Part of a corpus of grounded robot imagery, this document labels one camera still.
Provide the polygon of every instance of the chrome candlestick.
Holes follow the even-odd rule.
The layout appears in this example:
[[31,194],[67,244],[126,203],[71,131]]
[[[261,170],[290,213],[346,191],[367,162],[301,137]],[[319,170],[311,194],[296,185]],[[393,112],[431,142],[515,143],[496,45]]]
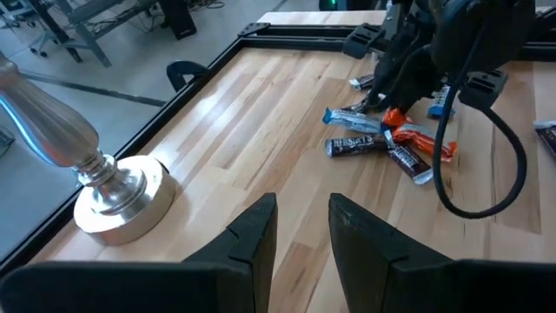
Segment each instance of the chrome candlestick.
[[99,243],[118,245],[142,236],[162,219],[175,181],[158,161],[117,161],[98,149],[98,134],[77,111],[23,78],[0,53],[0,105],[44,161],[70,167],[84,185],[74,208],[77,226]]

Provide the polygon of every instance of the gray floor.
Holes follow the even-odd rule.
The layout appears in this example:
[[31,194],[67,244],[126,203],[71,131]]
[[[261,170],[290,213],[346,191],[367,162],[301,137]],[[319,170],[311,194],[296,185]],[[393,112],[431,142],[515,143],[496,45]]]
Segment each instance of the gray floor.
[[[111,17],[135,3],[128,0],[102,16]],[[48,58],[29,52],[28,44],[39,29],[23,26],[0,30],[0,50],[27,71],[57,77],[72,83],[168,100],[174,95],[165,75],[166,65],[177,59],[208,64],[249,22],[271,10],[318,10],[316,0],[224,0],[218,10],[201,10],[192,16],[198,29],[192,37],[176,41],[170,30],[156,28],[144,33],[150,20],[135,17],[101,38],[100,45],[112,62],[103,68],[95,57],[80,50],[83,63],[75,63],[69,54],[50,43]],[[60,24],[63,18],[52,15]],[[112,97],[98,96],[47,83],[34,82],[39,88],[81,112],[96,127],[101,148],[114,153],[121,148],[157,111],[158,108]],[[0,125],[17,139],[0,158],[0,259],[10,252],[30,230],[35,228],[76,187],[71,170],[50,166],[25,145],[7,115],[0,110]]]

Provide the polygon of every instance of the wood grain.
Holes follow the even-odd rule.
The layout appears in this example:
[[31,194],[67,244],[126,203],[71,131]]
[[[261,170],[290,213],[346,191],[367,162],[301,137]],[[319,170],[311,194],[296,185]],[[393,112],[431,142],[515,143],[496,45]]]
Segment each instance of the wood grain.
[[[273,12],[271,23],[380,23],[384,12]],[[555,119],[556,65],[510,63],[494,109],[520,136],[529,158],[526,186],[507,211],[463,220],[439,203],[433,185],[416,186],[384,155],[328,158],[330,137],[354,133],[321,122],[327,107],[357,101],[350,77],[373,61],[339,53],[244,50],[145,147],[181,185],[169,213],[150,233],[102,247],[69,224],[33,262],[180,261],[216,236],[264,192],[280,207],[271,312],[347,312],[328,237],[328,196],[341,192],[424,244],[452,258],[556,261],[556,164],[534,135],[535,119]],[[410,111],[431,130],[428,101]],[[443,167],[453,201],[486,208],[513,182],[506,139],[480,113],[456,103],[447,138],[459,155]]]

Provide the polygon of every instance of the butcher block tabletop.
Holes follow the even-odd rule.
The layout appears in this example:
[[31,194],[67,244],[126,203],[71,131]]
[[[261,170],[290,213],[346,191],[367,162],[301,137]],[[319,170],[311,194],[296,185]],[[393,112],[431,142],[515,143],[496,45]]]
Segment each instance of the butcher block tabletop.
[[[274,24],[380,24],[383,11],[277,12]],[[328,197],[340,192],[412,238],[451,258],[556,261],[556,160],[533,121],[556,119],[556,65],[515,62],[493,106],[528,157],[521,195],[507,210],[465,220],[440,204],[432,182],[417,186],[388,156],[329,158],[324,140],[356,136],[321,121],[327,107],[364,97],[348,79],[371,73],[363,60],[333,52],[242,50],[143,149],[179,183],[168,214],[148,234],[104,247],[68,224],[33,262],[46,260],[180,262],[208,243],[265,192],[278,200],[278,243],[270,312],[347,311],[328,234]],[[409,112],[426,118],[428,100]],[[505,137],[459,103],[447,129],[457,156],[443,167],[449,195],[464,210],[499,202],[516,162]],[[423,156],[430,163],[430,158]]]

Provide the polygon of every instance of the cable cord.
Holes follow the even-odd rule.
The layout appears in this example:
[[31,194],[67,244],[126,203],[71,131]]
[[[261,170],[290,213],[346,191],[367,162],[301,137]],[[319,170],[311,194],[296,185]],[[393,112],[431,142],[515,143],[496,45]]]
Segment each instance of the cable cord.
[[438,197],[442,204],[450,212],[454,213],[456,216],[468,219],[479,219],[493,216],[507,208],[520,194],[521,189],[525,184],[527,173],[526,152],[525,149],[523,149],[523,145],[521,144],[521,141],[517,137],[517,135],[515,135],[513,130],[491,108],[477,109],[485,114],[485,116],[493,122],[493,124],[502,132],[502,134],[504,134],[504,136],[506,136],[507,140],[512,145],[513,150],[515,151],[515,156],[517,158],[517,176],[515,178],[515,182],[513,183],[513,186],[508,192],[507,196],[502,199],[502,201],[495,204],[493,207],[482,210],[480,212],[468,212],[457,208],[450,201],[450,198],[448,197],[448,195],[446,194],[446,190],[444,189],[444,183],[442,182],[442,175],[440,172],[440,156],[442,152],[442,142],[444,141],[444,134],[446,132],[446,127],[450,117],[450,111],[453,106],[453,100],[455,99],[455,94],[460,86],[463,84],[464,79],[467,78],[467,71],[470,68],[471,62],[473,60],[473,55],[476,53],[479,43],[483,35],[485,34],[485,29],[486,26],[483,24],[478,36],[475,39],[475,42],[473,43],[472,49],[455,80],[455,83],[450,86],[450,91],[448,91],[447,99],[444,103],[444,108],[442,110],[442,115],[440,116],[438,129],[436,130],[436,138],[434,140],[433,173],[434,186],[436,187]]

